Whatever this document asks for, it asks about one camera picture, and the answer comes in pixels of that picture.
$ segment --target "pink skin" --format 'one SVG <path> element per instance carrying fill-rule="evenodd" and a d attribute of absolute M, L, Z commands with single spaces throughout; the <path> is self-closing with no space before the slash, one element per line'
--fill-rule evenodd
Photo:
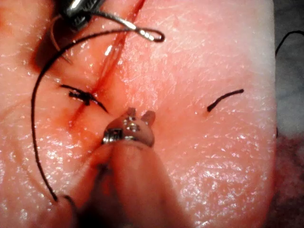
<path fill-rule="evenodd" d="M 31 91 L 38 62 L 46 61 L 35 56 L 43 51 L 40 38 L 48 30 L 52 3 L 0 3 L 1 227 L 65 227 L 71 220 L 68 203 L 54 203 L 42 182 L 30 131 Z M 68 52 L 72 65 L 58 60 L 43 80 L 37 140 L 51 186 L 82 205 L 96 175 L 93 163 L 107 161 L 98 152 L 107 124 L 129 106 L 138 114 L 154 110 L 154 151 L 176 193 L 167 196 L 171 206 L 180 202 L 183 216 L 196 227 L 260 227 L 273 195 L 272 2 L 147 0 L 138 11 L 141 6 L 138 0 L 107 1 L 103 10 L 161 30 L 164 43 L 135 33 L 92 39 Z M 116 28 L 94 19 L 77 37 L 103 25 Z M 96 93 L 109 114 L 69 98 L 60 83 Z M 243 94 L 206 111 L 219 96 L 241 88 Z M 157 170 L 160 180 L 168 178 Z"/>

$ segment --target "skin surface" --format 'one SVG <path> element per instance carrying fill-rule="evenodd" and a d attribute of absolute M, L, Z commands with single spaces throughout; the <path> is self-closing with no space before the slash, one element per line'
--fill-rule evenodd
<path fill-rule="evenodd" d="M 131 106 L 138 114 L 156 112 L 154 151 L 176 193 L 168 200 L 177 200 L 194 226 L 260 227 L 273 195 L 272 7 L 268 0 L 107 1 L 103 10 L 159 29 L 166 41 L 151 43 L 134 33 L 97 38 L 68 51 L 73 64 L 60 59 L 47 72 L 36 126 L 40 159 L 56 193 L 71 195 L 78 206 L 87 201 L 97 173 L 93 161 L 103 160 L 103 131 Z M 0 3 L 1 227 L 71 221 L 69 204 L 54 204 L 42 182 L 30 132 L 31 91 L 55 52 L 47 34 L 53 8 L 49 0 Z M 94 19 L 75 38 L 116 26 Z M 69 98 L 61 83 L 95 93 L 109 114 Z M 206 111 L 241 88 L 243 94 Z"/>

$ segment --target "black suture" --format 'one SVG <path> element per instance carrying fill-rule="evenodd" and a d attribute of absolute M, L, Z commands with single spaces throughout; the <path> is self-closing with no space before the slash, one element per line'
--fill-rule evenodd
<path fill-rule="evenodd" d="M 284 41 L 287 39 L 287 37 L 291 34 L 301 34 L 304 36 L 304 31 L 300 31 L 300 30 L 296 30 L 296 31 L 290 31 L 288 32 L 283 39 L 281 40 L 281 42 L 279 43 L 279 45 L 277 46 L 276 50 L 275 50 L 275 56 L 277 55 L 277 53 L 279 52 L 281 46 L 283 45 Z"/>
<path fill-rule="evenodd" d="M 156 32 L 157 30 L 155 29 L 150 29 L 150 28 L 138 28 L 138 29 L 143 29 L 145 31 L 150 31 L 150 32 Z M 84 42 L 88 39 L 92 39 L 92 38 L 96 38 L 99 36 L 103 36 L 103 35 L 108 35 L 108 34 L 112 34 L 112 33 L 121 33 L 121 32 L 128 32 L 128 31 L 133 31 L 129 28 L 121 28 L 121 29 L 113 29 L 113 30 L 108 30 L 108 31 L 102 31 L 102 32 L 98 32 L 98 33 L 94 33 L 92 35 L 88 35 L 86 37 L 80 38 L 78 40 L 76 40 L 75 42 L 72 42 L 68 45 L 66 45 L 64 48 L 62 48 L 60 51 L 58 51 L 42 68 L 35 86 L 33 88 L 33 92 L 32 92 L 32 98 L 31 98 L 31 130 L 32 130 L 32 137 L 33 137 L 33 146 L 34 146 L 34 151 L 35 151 L 35 159 L 36 159 L 36 163 L 39 169 L 39 172 L 41 174 L 41 177 L 44 181 L 44 183 L 46 184 L 49 192 L 51 193 L 53 199 L 55 202 L 58 201 L 58 197 L 55 194 L 55 192 L 53 191 L 52 187 L 50 186 L 50 184 L 48 183 L 48 180 L 43 172 L 41 163 L 40 163 L 40 159 L 39 159 L 39 154 L 38 154 L 38 148 L 37 148 L 37 141 L 36 141 L 36 127 L 35 127 L 35 102 L 36 102 L 36 95 L 37 95 L 37 91 L 38 91 L 38 87 L 40 85 L 40 82 L 44 76 L 44 74 L 50 69 L 50 67 L 53 65 L 53 63 L 67 50 L 69 50 L 70 48 L 72 48 L 73 46 Z"/>
<path fill-rule="evenodd" d="M 108 110 L 105 108 L 105 106 L 99 102 L 92 94 L 88 93 L 88 92 L 84 92 L 81 89 L 77 89 L 74 87 L 71 87 L 69 85 L 61 85 L 60 87 L 62 88 L 67 88 L 67 89 L 72 89 L 74 91 L 76 91 L 77 93 L 73 93 L 73 92 L 69 92 L 69 96 L 70 97 L 75 97 L 78 98 L 80 100 L 82 100 L 86 106 L 90 105 L 90 101 L 95 102 L 98 106 L 100 106 L 105 112 L 109 113 Z"/>
<path fill-rule="evenodd" d="M 216 99 L 215 102 L 213 102 L 212 104 L 210 104 L 210 105 L 207 107 L 207 111 L 208 111 L 208 112 L 211 112 L 211 110 L 214 109 L 215 106 L 217 106 L 217 104 L 218 104 L 221 100 L 225 99 L 226 97 L 229 97 L 229 96 L 234 95 L 234 94 L 241 94 L 241 93 L 243 93 L 243 92 L 244 92 L 243 89 L 239 89 L 239 90 L 236 90 L 236 91 L 233 91 L 233 92 L 224 94 L 223 96 L 220 96 L 218 99 Z"/>

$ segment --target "dark background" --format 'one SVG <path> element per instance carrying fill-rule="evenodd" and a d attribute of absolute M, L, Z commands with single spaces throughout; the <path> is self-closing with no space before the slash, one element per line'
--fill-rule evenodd
<path fill-rule="evenodd" d="M 274 0 L 275 47 L 304 31 L 304 0 Z M 304 36 L 290 35 L 276 57 L 275 196 L 265 228 L 304 228 Z"/>

